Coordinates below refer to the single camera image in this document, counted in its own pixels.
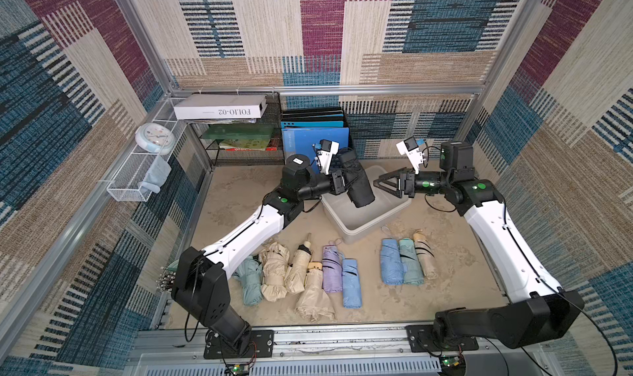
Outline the white plastic storage box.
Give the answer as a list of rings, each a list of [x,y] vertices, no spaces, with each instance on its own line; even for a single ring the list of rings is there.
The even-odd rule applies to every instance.
[[[392,222],[411,204],[408,197],[397,198],[377,188],[373,192],[374,202],[361,208],[356,208],[347,194],[323,196],[326,216],[345,243],[355,243],[371,234],[374,229]]]

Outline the light blue umbrella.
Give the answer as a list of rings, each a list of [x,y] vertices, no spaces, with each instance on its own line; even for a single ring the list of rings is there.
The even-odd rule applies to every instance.
[[[342,262],[343,306],[361,308],[363,305],[359,266],[355,259],[346,258]]]

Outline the beige umbrella black tip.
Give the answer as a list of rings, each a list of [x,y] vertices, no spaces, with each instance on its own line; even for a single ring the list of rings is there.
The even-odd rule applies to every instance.
[[[304,292],[308,264],[312,260],[312,235],[308,234],[303,244],[300,244],[293,254],[285,276],[285,288],[291,295]]]

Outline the beige umbrella wooden handle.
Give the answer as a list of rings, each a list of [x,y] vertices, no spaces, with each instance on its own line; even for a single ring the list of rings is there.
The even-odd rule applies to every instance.
[[[323,265],[321,262],[309,262],[304,282],[304,291],[298,297],[296,310],[302,318],[316,323],[322,318],[333,320],[335,310],[331,298],[323,285]]]

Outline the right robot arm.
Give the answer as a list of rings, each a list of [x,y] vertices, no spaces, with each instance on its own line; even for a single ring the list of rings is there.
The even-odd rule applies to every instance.
[[[537,259],[496,186],[476,176],[472,146],[443,142],[437,171],[420,168],[425,161],[421,141],[410,137],[397,143],[397,150],[411,167],[381,175],[374,186],[398,198],[418,193],[444,196],[480,239],[509,300],[498,308],[436,313],[430,333],[436,343],[484,337],[516,349],[563,337],[585,303],[577,291],[565,290]]]

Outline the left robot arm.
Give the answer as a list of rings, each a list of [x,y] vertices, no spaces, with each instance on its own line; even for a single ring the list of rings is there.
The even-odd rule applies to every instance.
[[[305,201],[346,190],[341,168],[316,174],[306,156],[288,157],[280,184],[263,196],[247,220],[215,244],[201,250],[190,247],[181,254],[171,298],[203,327],[218,334],[221,346],[239,357],[247,356],[252,348],[252,327],[232,308],[228,279],[263,242],[304,211]]]

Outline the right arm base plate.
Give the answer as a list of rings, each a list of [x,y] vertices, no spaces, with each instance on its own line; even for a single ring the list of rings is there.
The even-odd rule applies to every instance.
[[[414,324],[405,326],[410,351],[440,356],[450,351],[478,351],[479,344],[474,337],[454,337],[440,340],[435,336],[432,325]]]

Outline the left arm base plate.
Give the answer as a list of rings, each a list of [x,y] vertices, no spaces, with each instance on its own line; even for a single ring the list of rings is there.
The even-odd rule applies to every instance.
[[[270,358],[274,344],[274,330],[250,330],[246,336],[235,342],[209,330],[205,334],[203,356],[205,360]]]

